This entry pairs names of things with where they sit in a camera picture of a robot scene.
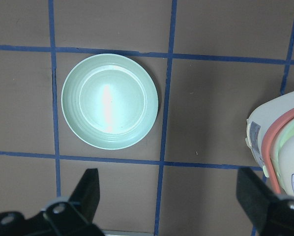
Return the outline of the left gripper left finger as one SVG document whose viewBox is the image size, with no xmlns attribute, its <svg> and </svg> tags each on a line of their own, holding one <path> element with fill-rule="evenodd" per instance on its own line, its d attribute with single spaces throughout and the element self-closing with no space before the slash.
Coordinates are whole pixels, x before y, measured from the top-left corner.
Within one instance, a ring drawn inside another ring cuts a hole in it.
<svg viewBox="0 0 294 236">
<path fill-rule="evenodd" d="M 99 204 L 99 174 L 86 169 L 71 196 L 49 205 L 43 217 L 51 227 L 49 236 L 98 236 L 93 219 Z"/>
</svg>

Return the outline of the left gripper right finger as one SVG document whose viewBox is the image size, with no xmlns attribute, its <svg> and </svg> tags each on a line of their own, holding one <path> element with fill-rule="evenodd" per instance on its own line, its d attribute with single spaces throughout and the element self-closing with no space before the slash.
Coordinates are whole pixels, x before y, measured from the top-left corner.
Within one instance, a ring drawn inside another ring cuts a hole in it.
<svg viewBox="0 0 294 236">
<path fill-rule="evenodd" d="M 237 172 L 236 198 L 260 236 L 294 236 L 294 197 L 275 194 L 250 168 Z"/>
</svg>

